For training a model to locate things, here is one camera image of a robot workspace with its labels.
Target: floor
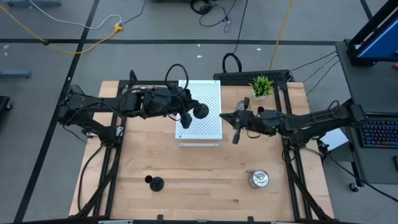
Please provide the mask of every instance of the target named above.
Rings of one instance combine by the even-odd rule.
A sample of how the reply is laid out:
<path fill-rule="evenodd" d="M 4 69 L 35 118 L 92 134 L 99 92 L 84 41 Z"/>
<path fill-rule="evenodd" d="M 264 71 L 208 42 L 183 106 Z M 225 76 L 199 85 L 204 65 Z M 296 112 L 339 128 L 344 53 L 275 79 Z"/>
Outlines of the floor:
<path fill-rule="evenodd" d="M 231 11 L 232 27 L 228 33 L 223 32 L 221 24 L 201 27 L 199 15 L 191 11 L 186 1 L 163 0 L 156 4 L 147 0 L 142 16 L 125 24 L 124 30 L 113 38 L 114 42 L 100 44 L 80 57 L 61 54 L 39 44 L 0 12 L 0 68 L 26 68 L 33 74 L 30 79 L 0 82 L 0 95 L 10 96 L 14 104 L 7 119 L 2 121 L 0 131 L 0 223 L 14 221 L 36 159 L 40 151 L 45 152 L 47 144 L 47 155 L 23 220 L 68 215 L 85 145 L 52 122 L 65 80 L 80 85 L 86 94 L 97 95 L 103 80 L 128 79 L 130 69 L 134 69 L 140 80 L 163 79 L 173 63 L 185 65 L 190 78 L 196 80 L 212 79 L 214 73 L 221 72 L 223 55 L 234 49 L 244 1 L 237 1 Z M 272 69 L 293 69 L 334 51 L 334 41 L 353 37 L 368 20 L 361 2 L 365 1 L 296 0 Z M 384 2 L 386 0 L 366 0 L 373 14 Z M 126 19 L 131 17 L 139 13 L 142 3 L 143 0 L 68 0 L 62 1 L 61 7 L 45 10 L 57 18 L 82 23 L 91 20 L 91 12 L 92 24 L 96 26 L 112 13 Z M 219 4 L 229 9 L 232 0 Z M 69 51 L 81 47 L 78 46 L 81 42 L 87 49 L 96 39 L 107 37 L 118 21 L 112 18 L 100 29 L 84 33 L 82 27 L 56 23 L 38 10 L 1 5 L 34 32 Z M 288 5 L 289 0 L 249 1 L 241 33 L 241 40 L 245 41 L 236 52 L 244 71 L 268 69 Z M 221 12 L 214 10 L 203 22 L 220 17 Z M 294 71 L 296 81 L 305 80 L 321 64 Z M 234 62 L 228 60 L 227 70 L 236 69 Z M 307 91 L 327 69 L 325 66 L 305 83 Z M 179 78 L 183 78 L 182 73 L 176 71 L 173 79 Z M 312 111 L 326 108 L 332 100 L 348 98 L 339 64 L 308 96 Z M 341 164 L 349 168 L 348 163 Z M 398 219 L 396 203 L 369 187 L 351 193 L 348 184 L 353 179 L 330 161 L 325 162 L 324 170 L 336 218 L 360 223 L 391 223 Z M 398 186 L 377 187 L 398 197 Z"/>

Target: yellow cable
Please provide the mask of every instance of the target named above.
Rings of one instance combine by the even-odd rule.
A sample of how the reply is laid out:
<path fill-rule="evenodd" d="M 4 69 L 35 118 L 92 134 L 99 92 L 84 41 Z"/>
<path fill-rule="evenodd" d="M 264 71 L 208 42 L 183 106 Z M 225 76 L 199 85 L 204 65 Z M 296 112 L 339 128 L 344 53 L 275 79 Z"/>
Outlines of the yellow cable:
<path fill-rule="evenodd" d="M 5 9 L 3 6 L 0 6 L 0 9 L 3 10 L 13 21 L 15 21 L 16 23 L 18 23 L 21 27 L 23 27 L 28 33 L 32 34 L 34 37 L 36 37 L 37 39 L 39 39 L 41 42 L 45 43 L 45 40 L 44 40 L 43 38 L 41 38 L 39 35 L 35 34 L 35 33 L 34 33 L 33 31 L 31 31 L 28 27 L 26 27 L 24 24 L 22 24 L 21 22 L 19 22 L 9 11 L 7 11 L 7 9 Z M 107 37 L 107 38 L 105 38 L 105 39 L 103 39 L 103 40 L 101 40 L 101 41 L 95 43 L 95 44 L 92 45 L 90 48 L 88 48 L 88 49 L 86 49 L 86 50 L 82 50 L 81 52 L 69 52 L 69 51 L 67 51 L 67 50 L 61 49 L 60 47 L 57 47 L 56 45 L 50 45 L 50 47 L 52 47 L 53 49 L 58 50 L 59 52 L 62 52 L 62 53 L 64 53 L 64 54 L 73 54 L 73 55 L 75 55 L 75 54 L 83 54 L 83 53 L 85 53 L 85 52 L 88 52 L 88 51 L 92 50 L 92 49 L 95 48 L 98 44 L 100 44 L 100 43 L 102 43 L 102 42 L 104 42 L 104 41 L 106 41 L 106 40 L 109 40 L 109 39 L 112 38 L 117 32 L 122 31 L 122 30 L 123 30 L 123 28 L 122 28 L 121 26 L 115 25 L 114 31 L 113 31 L 113 33 L 112 33 L 109 37 Z"/>
<path fill-rule="evenodd" d="M 282 22 L 282 26 L 280 27 L 280 31 L 279 31 L 279 35 L 278 35 L 278 40 L 276 41 L 275 48 L 274 48 L 274 53 L 272 54 L 272 58 L 271 58 L 271 63 L 269 64 L 269 70 L 271 70 L 271 68 L 272 68 L 272 63 L 273 63 L 273 61 L 274 61 L 274 56 L 275 56 L 275 53 L 276 53 L 276 48 L 278 48 L 279 40 L 280 40 L 280 38 L 282 37 L 282 33 L 284 32 L 285 23 L 286 23 L 287 17 L 288 17 L 289 14 L 290 14 L 290 10 L 292 9 L 292 4 L 293 4 L 293 0 L 290 0 L 289 7 L 287 8 L 284 21 Z"/>

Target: wooden tabletop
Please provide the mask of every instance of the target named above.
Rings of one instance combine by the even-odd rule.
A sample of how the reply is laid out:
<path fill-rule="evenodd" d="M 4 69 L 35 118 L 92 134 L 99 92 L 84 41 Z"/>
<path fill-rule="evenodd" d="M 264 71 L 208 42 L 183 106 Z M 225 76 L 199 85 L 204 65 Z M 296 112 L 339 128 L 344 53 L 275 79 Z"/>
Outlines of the wooden tabletop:
<path fill-rule="evenodd" d="M 303 83 L 288 83 L 288 87 L 293 113 L 309 113 Z M 99 95 L 116 96 L 117 88 L 118 82 L 105 81 Z M 232 112 L 236 103 L 245 96 L 251 97 L 248 86 L 222 86 L 222 112 Z M 285 109 L 281 91 L 280 97 Z M 276 110 L 275 97 L 251 100 L 253 111 L 258 106 Z M 103 125 L 110 125 L 111 117 L 111 113 L 96 113 L 94 116 Z M 231 143 L 234 130 L 223 121 L 220 147 L 179 147 L 174 133 L 175 121 L 168 118 L 127 120 L 111 218 L 155 220 L 157 215 L 164 215 L 165 220 L 247 220 L 248 216 L 253 216 L 255 221 L 294 221 L 279 135 L 249 139 L 242 132 L 239 144 L 234 145 Z M 98 138 L 88 140 L 82 166 L 99 145 Z M 307 147 L 318 150 L 314 141 L 309 142 Z M 301 150 L 301 155 L 307 189 L 326 214 L 332 217 L 320 158 L 305 150 Z M 90 162 L 85 172 L 81 197 L 83 205 L 98 186 L 103 157 L 104 149 Z M 265 170 L 270 177 L 269 185 L 261 189 L 251 188 L 245 173 L 249 169 Z M 147 175 L 163 178 L 164 189 L 151 191 L 144 182 Z M 77 189 L 78 184 L 71 215 L 77 213 Z M 108 190 L 105 190 L 102 214 L 107 194 Z M 305 217 L 298 189 L 297 195 L 301 216 Z"/>

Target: keyboard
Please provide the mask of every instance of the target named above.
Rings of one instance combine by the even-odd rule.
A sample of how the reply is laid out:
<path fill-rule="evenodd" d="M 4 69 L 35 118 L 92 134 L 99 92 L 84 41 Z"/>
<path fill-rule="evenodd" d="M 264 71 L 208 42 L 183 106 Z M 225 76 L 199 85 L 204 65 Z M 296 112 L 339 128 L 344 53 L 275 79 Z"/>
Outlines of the keyboard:
<path fill-rule="evenodd" d="M 288 70 L 271 70 L 258 72 L 234 72 L 234 73 L 217 73 L 213 75 L 214 80 L 228 83 L 254 83 L 254 78 L 268 77 L 274 82 L 291 82 L 293 77 Z"/>
<path fill-rule="evenodd" d="M 398 148 L 398 117 L 369 117 L 358 131 L 363 147 Z"/>

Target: white pegboard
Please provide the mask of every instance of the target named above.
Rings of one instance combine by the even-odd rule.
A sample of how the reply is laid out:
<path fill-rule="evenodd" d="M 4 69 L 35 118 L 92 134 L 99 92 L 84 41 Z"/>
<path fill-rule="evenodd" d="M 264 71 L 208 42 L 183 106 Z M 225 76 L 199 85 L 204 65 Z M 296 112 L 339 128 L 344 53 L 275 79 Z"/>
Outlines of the white pegboard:
<path fill-rule="evenodd" d="M 180 80 L 178 85 L 185 86 L 186 81 Z M 220 118 L 221 113 L 221 85 L 219 80 L 189 80 L 188 89 L 191 91 L 192 98 L 204 103 L 209 108 L 206 118 L 198 119 L 193 115 L 193 110 L 189 111 L 192 123 L 188 129 L 184 129 L 179 121 L 175 125 L 176 139 L 222 139 L 223 123 Z"/>

